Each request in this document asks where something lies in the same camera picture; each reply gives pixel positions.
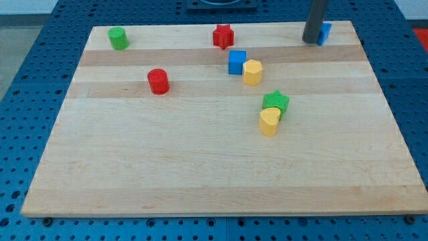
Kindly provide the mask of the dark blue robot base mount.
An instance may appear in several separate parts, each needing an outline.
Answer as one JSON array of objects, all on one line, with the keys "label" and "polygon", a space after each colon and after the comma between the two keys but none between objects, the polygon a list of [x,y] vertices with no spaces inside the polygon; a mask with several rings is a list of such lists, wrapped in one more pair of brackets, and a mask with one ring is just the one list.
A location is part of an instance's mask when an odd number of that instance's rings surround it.
[{"label": "dark blue robot base mount", "polygon": [[187,0],[185,3],[187,12],[257,9],[257,0]]}]

